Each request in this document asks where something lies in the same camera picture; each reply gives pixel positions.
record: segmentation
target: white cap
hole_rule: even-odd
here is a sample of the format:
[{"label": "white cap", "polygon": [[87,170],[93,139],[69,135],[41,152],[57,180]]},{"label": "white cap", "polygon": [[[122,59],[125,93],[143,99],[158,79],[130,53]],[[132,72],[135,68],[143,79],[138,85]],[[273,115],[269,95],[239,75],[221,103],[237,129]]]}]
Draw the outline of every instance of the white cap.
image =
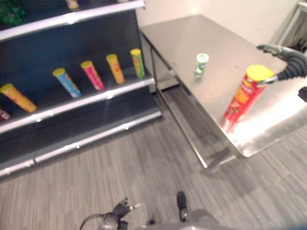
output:
[{"label": "white cap", "polygon": [[196,59],[199,63],[207,63],[209,61],[209,55],[200,53],[196,56]]}]

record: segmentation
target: dark shelving unit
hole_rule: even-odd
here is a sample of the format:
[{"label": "dark shelving unit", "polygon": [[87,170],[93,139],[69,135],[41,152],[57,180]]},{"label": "dark shelving unit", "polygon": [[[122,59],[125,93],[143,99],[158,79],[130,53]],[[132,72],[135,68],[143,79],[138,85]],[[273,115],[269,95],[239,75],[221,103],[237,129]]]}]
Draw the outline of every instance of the dark shelving unit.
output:
[{"label": "dark shelving unit", "polygon": [[[79,2],[80,10],[70,12],[64,1],[24,0],[24,24],[0,31],[5,57],[0,62],[0,86],[12,83],[37,105],[27,114],[0,94],[0,106],[12,115],[0,123],[0,177],[162,115],[149,91],[153,77],[146,70],[138,79],[130,55],[131,49],[141,49],[134,9],[144,2]],[[66,21],[52,24],[59,17]],[[114,80],[106,61],[110,53],[118,56],[124,84]],[[86,60],[102,78],[103,91],[94,89],[80,67]],[[80,98],[71,98],[52,76],[60,67],[80,89]]]}]

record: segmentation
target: snack can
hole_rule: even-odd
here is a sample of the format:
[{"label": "snack can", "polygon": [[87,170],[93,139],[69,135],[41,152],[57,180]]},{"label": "snack can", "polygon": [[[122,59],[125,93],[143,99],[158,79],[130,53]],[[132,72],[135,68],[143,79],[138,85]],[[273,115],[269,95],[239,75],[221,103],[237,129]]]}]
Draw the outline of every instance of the snack can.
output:
[{"label": "snack can", "polygon": [[12,84],[3,85],[1,92],[28,113],[36,110],[36,105],[19,92]]},{"label": "snack can", "polygon": [[77,8],[79,8],[79,4],[77,2],[77,0],[66,0],[66,3],[68,5],[68,8],[71,10],[75,10]]},{"label": "snack can", "polygon": [[225,118],[232,122],[239,121],[265,89],[265,87],[257,87],[257,83],[273,75],[273,71],[265,66],[249,66],[245,77],[224,114]]},{"label": "snack can", "polygon": [[132,49],[130,51],[132,56],[133,65],[135,68],[136,75],[139,79],[143,79],[145,77],[144,65],[142,59],[142,51],[140,49]]},{"label": "snack can", "polygon": [[0,121],[6,121],[10,118],[11,116],[6,112],[4,109],[0,107]]},{"label": "snack can", "polygon": [[64,68],[55,69],[52,72],[52,75],[55,76],[59,82],[61,82],[62,86],[64,86],[64,88],[73,98],[81,97],[80,90],[75,85],[75,83],[73,83],[70,76],[65,72]]},{"label": "snack can", "polygon": [[109,54],[106,57],[107,62],[109,63],[109,66],[111,68],[111,71],[113,73],[113,76],[115,78],[115,81],[117,84],[123,84],[125,83],[125,77],[123,75],[123,72],[121,71],[118,58],[116,54]]},{"label": "snack can", "polygon": [[90,79],[95,89],[103,90],[105,88],[104,84],[101,81],[100,76],[97,74],[97,71],[92,61],[82,62],[81,68],[84,70],[84,72],[86,73],[87,77]]}]

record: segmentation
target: green bottle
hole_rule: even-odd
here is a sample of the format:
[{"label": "green bottle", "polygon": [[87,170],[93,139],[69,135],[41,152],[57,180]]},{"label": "green bottle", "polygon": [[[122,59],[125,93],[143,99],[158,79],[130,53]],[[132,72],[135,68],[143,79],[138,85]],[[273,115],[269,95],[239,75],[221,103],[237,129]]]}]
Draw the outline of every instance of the green bottle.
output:
[{"label": "green bottle", "polygon": [[25,12],[22,7],[9,0],[0,0],[0,20],[8,26],[16,26],[22,23]]},{"label": "green bottle", "polygon": [[201,53],[196,56],[196,59],[197,59],[197,67],[196,70],[194,71],[194,80],[199,81],[202,79],[203,75],[205,74],[205,66],[209,61],[209,55]]}]

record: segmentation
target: shelf edge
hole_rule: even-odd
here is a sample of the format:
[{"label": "shelf edge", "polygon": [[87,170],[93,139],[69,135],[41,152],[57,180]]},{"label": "shelf edge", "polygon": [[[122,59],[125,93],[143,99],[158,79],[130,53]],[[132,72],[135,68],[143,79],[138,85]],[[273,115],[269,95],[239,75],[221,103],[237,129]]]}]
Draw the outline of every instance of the shelf edge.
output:
[{"label": "shelf edge", "polygon": [[140,117],[140,118],[135,119],[133,121],[130,121],[130,122],[127,122],[127,123],[123,123],[123,124],[121,124],[121,125],[119,125],[117,127],[111,128],[111,129],[106,130],[104,132],[101,132],[99,134],[93,135],[91,137],[85,138],[85,139],[80,140],[80,141],[76,141],[76,142],[74,142],[72,144],[66,145],[66,146],[64,146],[62,148],[56,149],[56,150],[51,151],[49,153],[46,153],[46,154],[44,154],[42,156],[35,157],[34,159],[26,160],[26,161],[21,162],[21,163],[16,164],[16,165],[12,165],[12,166],[7,167],[7,168],[5,168],[3,170],[0,170],[0,177],[6,176],[6,175],[10,175],[11,173],[13,173],[15,171],[18,171],[18,170],[21,170],[21,169],[24,169],[24,168],[29,168],[31,166],[36,165],[37,163],[43,162],[45,160],[48,160],[48,159],[53,158],[53,157],[56,157],[56,156],[61,155],[63,153],[79,149],[81,146],[90,144],[90,143],[92,143],[94,141],[106,138],[106,137],[111,136],[113,134],[116,134],[116,133],[128,130],[128,129],[130,129],[132,127],[135,127],[135,126],[138,126],[138,125],[140,125],[142,123],[145,123],[145,122],[148,122],[150,120],[156,119],[156,118],[158,118],[160,116],[162,116],[161,111],[156,111],[154,113],[151,113],[151,114],[148,114],[146,116]]},{"label": "shelf edge", "polygon": [[76,101],[62,103],[58,106],[54,106],[49,109],[45,109],[39,113],[33,113],[31,115],[27,115],[15,121],[13,120],[13,121],[7,122],[6,124],[3,124],[0,126],[0,134],[8,132],[16,128],[19,128],[19,127],[22,127],[22,126],[25,126],[25,125],[40,122],[42,120],[54,117],[58,114],[64,113],[66,111],[69,111],[69,110],[72,110],[72,109],[75,109],[81,106],[108,100],[113,97],[122,95],[124,93],[130,92],[136,89],[140,89],[142,87],[149,86],[152,84],[154,84],[154,79],[148,78],[144,80],[139,80],[134,83],[130,83],[128,85],[120,86],[112,90],[103,91],[102,93],[96,93],[95,95],[85,96],[84,98],[77,99]]},{"label": "shelf edge", "polygon": [[31,159],[31,160],[27,160],[27,161],[24,161],[22,163],[13,165],[11,167],[7,167],[7,168],[5,168],[3,170],[0,170],[0,177],[1,176],[5,176],[5,175],[9,175],[12,172],[20,170],[20,169],[29,168],[29,167],[31,167],[34,164],[35,164],[34,160]]},{"label": "shelf edge", "polygon": [[64,15],[43,19],[33,23],[16,26],[14,28],[0,31],[0,42],[6,41],[22,35],[51,29],[59,26],[75,24],[85,20],[90,20],[100,16],[109,15],[117,12],[124,12],[136,8],[144,7],[143,0],[129,1],[125,3],[113,4],[110,6],[98,7],[84,11],[70,12]]},{"label": "shelf edge", "polygon": [[44,154],[42,156],[35,157],[35,162],[39,163],[39,162],[45,161],[47,159],[50,159],[52,157],[58,156],[60,154],[66,153],[68,151],[79,149],[81,146],[90,144],[90,143],[92,143],[94,141],[97,141],[99,139],[106,138],[106,137],[111,136],[111,135],[113,135],[115,133],[119,133],[119,132],[128,130],[128,129],[130,129],[132,127],[135,127],[137,125],[140,125],[140,124],[145,123],[147,121],[150,121],[152,119],[158,118],[161,115],[162,115],[161,111],[157,111],[157,112],[154,112],[152,114],[149,114],[149,115],[143,116],[141,118],[138,118],[136,120],[133,120],[133,121],[121,124],[120,126],[114,127],[112,129],[106,130],[106,131],[101,132],[99,134],[96,134],[96,135],[93,135],[91,137],[85,138],[83,140],[76,141],[76,142],[71,143],[69,145],[63,146],[62,148],[59,148],[59,149],[54,150],[52,152],[46,153],[46,154]]}]

